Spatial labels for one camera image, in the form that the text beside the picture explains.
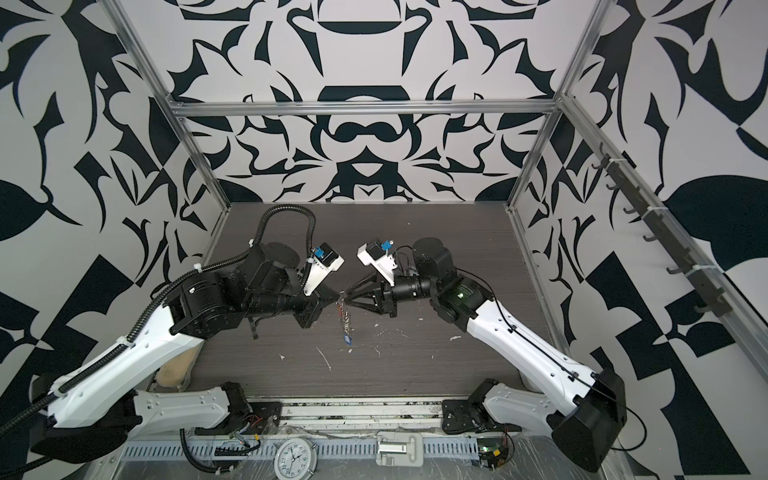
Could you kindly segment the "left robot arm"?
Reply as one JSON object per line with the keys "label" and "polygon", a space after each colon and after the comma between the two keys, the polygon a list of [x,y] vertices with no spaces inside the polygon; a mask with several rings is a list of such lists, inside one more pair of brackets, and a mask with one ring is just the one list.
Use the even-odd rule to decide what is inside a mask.
{"label": "left robot arm", "polygon": [[335,299],[325,278],[342,258],[325,244],[307,241],[303,253],[265,242],[270,220],[297,213],[314,230],[317,219],[302,205],[278,204],[261,217],[248,248],[229,259],[195,268],[166,286],[130,332],[82,367],[36,381],[37,396],[1,428],[8,435],[31,425],[31,462],[2,472],[14,478],[52,461],[84,464],[142,433],[191,429],[235,433],[252,415],[235,382],[201,392],[153,393],[140,383],[164,364],[242,323],[290,315],[302,328],[316,322]]}

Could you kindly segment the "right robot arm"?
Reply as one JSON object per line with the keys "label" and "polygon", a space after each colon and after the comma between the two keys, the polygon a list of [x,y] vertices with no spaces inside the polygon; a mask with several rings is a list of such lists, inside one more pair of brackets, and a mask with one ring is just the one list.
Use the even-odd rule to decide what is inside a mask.
{"label": "right robot arm", "polygon": [[624,380],[610,367],[595,371],[569,357],[518,320],[480,276],[455,266],[441,240],[426,237],[411,248],[413,266],[403,274],[390,240],[374,238],[356,256],[374,273],[349,287],[350,307],[394,317],[399,304],[425,299],[436,314],[483,342],[526,377],[534,391],[500,382],[479,387],[480,413],[500,426],[546,435],[573,464],[596,473],[633,410]]}

